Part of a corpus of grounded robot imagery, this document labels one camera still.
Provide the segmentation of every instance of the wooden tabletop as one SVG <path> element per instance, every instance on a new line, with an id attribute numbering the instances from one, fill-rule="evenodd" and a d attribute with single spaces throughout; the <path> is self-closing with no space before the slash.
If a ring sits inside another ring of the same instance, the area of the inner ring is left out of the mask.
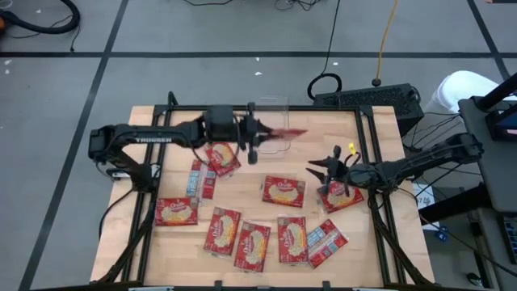
<path id="1" fill-rule="evenodd" d="M 152 112 L 152 107 L 134 107 L 129 124 L 150 124 Z M 171 124 L 193 120 L 199 114 L 200 112 L 174 112 Z M 382 158 L 385 161 L 403 158 L 404 152 L 393 108 L 377 107 L 374 108 L 374 114 Z M 284 156 L 264 157 L 259 154 L 258 164 L 254 166 L 248 165 L 246 154 L 241 153 L 239 159 L 242 167 L 231 178 L 218 179 L 214 199 L 202 202 L 197 226 L 153 228 L 145 285 L 212 286 L 215 280 L 222 280 L 225 286 L 319 287 L 322 286 L 323 280 L 328 280 L 333 287 L 382 286 L 372 216 L 366 201 L 330 215 L 323 213 L 316 200 L 316 189 L 320 185 L 316 178 L 305 170 L 308 166 L 307 161 L 326 157 L 332 153 L 334 145 L 340 145 L 343 153 L 347 152 L 348 144 L 351 142 L 359 148 L 354 113 L 289 112 L 289 123 L 293 128 L 308 129 L 308 132 L 292 141 Z M 370 133 L 365 119 L 364 126 L 369 156 L 373 159 Z M 124 151 L 138 162 L 143 162 L 145 145 L 129 145 Z M 185 196 L 193 159 L 190 150 L 177 145 L 167 146 L 159 197 Z M 304 208 L 296 209 L 262 202 L 260 187 L 266 175 L 280 175 L 306 181 Z M 114 183 L 110 203 L 126 193 L 130 187 L 129 180 Z M 412 192 L 409 182 L 404 182 L 401 188 Z M 363 195 L 368 197 L 367 192 L 363 192 Z M 131 195 L 107 215 L 91 275 L 92 280 L 104 275 L 126 247 L 136 197 L 136 194 Z M 433 281 L 431 261 L 414 199 L 404 192 L 395 192 L 391 197 L 401 247 L 422 274 Z M 233 257 L 213 257 L 203 250 L 215 206 L 239 209 L 242 211 L 243 220 L 259 221 L 272 227 L 263 273 L 242 272 L 233 266 Z M 293 267 L 281 264 L 275 223 L 279 214 L 305 215 L 308 232 L 329 217 L 346 234 L 350 242 L 316 269 L 306 265 Z M 386 250 L 391 280 L 397 281 L 393 254 L 387 244 Z M 133 259 L 131 279 L 137 277 L 140 255 L 141 250 L 138 247 Z"/>

